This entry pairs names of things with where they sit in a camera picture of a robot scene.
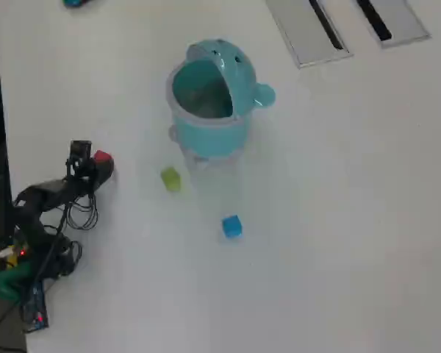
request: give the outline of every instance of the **yellow-green cube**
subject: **yellow-green cube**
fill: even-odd
[[[182,178],[179,176],[175,168],[166,168],[160,173],[163,183],[168,191],[178,193],[182,189]]]

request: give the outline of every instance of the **table surface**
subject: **table surface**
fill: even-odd
[[[0,0],[13,194],[63,176],[71,139],[117,168],[29,351],[441,352],[441,0],[411,3],[433,38],[383,51],[327,0],[354,56],[299,71],[260,0]],[[197,174],[165,80],[203,38],[244,49],[278,98],[237,164]]]

